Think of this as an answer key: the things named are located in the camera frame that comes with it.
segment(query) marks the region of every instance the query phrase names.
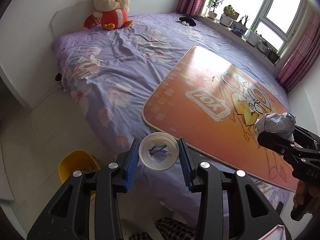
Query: hole in cup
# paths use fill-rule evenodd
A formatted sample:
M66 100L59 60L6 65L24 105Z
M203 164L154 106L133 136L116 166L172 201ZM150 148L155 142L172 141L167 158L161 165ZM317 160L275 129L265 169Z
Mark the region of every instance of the hole in cup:
M149 154L157 163L161 163L167 158L168 151L169 149L166 144L160 146L155 145L149 150Z

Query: yellow trash can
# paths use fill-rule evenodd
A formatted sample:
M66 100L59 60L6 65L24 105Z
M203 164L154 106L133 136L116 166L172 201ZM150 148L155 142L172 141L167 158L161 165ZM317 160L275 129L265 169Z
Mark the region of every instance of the yellow trash can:
M101 164L89 153L84 150L75 150L69 153L59 165L59 177L62 183L64 183L67 178L74 171L83 171L85 173L99 171L101 169ZM90 200L96 198L95 191L91 192Z

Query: plaid pants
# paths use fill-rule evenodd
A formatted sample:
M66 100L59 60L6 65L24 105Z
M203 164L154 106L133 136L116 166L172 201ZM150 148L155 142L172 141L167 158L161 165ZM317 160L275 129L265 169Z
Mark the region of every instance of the plaid pants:
M156 228L164 240L194 240L196 232L173 218L161 218L156 223ZM148 233L135 233L129 240L153 240Z

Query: tile floor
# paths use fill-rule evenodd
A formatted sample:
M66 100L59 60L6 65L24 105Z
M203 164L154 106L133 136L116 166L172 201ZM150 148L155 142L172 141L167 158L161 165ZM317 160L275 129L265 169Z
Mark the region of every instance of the tile floor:
M81 111L61 89L28 113L16 100L1 120L0 141L9 184L15 198L12 210L26 233L61 182L58 165L75 149L93 154L102 164L113 157L97 140ZM171 216L159 201L142 195L134 186L118 197L121 219L162 239L154 221Z

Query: crumpled paper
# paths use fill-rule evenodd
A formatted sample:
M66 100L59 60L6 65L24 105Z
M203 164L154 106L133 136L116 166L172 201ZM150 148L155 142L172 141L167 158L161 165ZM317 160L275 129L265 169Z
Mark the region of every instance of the crumpled paper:
M296 117L290 113L267 113L260 116L255 122L257 133L263 131L276 133L278 136L294 142L293 131Z

